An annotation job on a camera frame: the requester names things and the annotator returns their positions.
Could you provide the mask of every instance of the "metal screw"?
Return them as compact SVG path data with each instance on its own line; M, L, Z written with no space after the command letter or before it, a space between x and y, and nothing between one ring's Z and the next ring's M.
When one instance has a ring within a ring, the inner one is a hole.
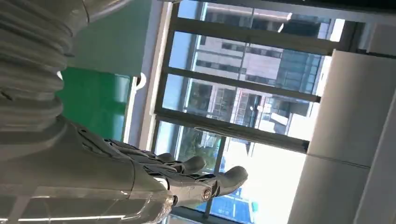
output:
M208 201L212 197L212 190L210 188L205 189L204 193L202 194L202 199L204 202Z

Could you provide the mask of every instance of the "window pane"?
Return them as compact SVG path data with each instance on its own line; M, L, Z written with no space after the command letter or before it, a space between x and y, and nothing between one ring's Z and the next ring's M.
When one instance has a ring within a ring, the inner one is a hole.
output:
M181 18L198 19L248 28L252 23L252 15L252 8L216 3L200 4L193 0L183 0L180 3L178 14Z
M181 32L175 33L173 43L170 67L174 68L309 94L316 89L306 89L308 77L316 79L323 73L321 55Z
M186 90L184 95L175 94L182 92L179 89ZM163 102L167 109L303 140L310 140L313 133L317 116L312 116L313 105L316 103L172 74Z
M186 218L182 218L175 215L169 215L166 220L163 222L164 224L199 224L198 222L194 222L188 220Z
M184 0L179 17L339 42L345 20Z
M215 198L211 214L246 224L287 224L304 161L304 154L227 138L220 171L242 166L249 178Z
M200 174L212 174L219 152L221 136L202 132L195 128L160 122L155 154L171 153L178 161L186 161L194 156L201 156L206 166ZM191 209L204 212L206 203L190 206Z

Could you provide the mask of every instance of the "building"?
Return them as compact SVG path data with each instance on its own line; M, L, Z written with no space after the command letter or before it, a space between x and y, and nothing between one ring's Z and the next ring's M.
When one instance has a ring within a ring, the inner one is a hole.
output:
M334 21L313 16L208 3L205 21L329 39ZM193 69L315 94L324 56L200 36ZM187 111L261 130L288 134L292 114L309 115L309 102L193 80Z

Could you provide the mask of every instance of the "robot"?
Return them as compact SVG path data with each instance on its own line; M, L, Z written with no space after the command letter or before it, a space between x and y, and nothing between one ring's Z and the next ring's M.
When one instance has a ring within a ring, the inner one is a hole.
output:
M73 37L128 2L0 0L0 223L154 224L247 179L242 167L196 175L200 157L141 151L61 115Z

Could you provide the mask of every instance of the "white pillar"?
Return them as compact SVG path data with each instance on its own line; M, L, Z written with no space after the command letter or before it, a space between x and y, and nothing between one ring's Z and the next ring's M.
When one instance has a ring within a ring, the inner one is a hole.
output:
M354 224L396 223L396 93Z
M395 74L396 60L334 52L289 224L353 223Z
M394 24L392 26L374 24L372 27L367 52L396 56L396 28Z

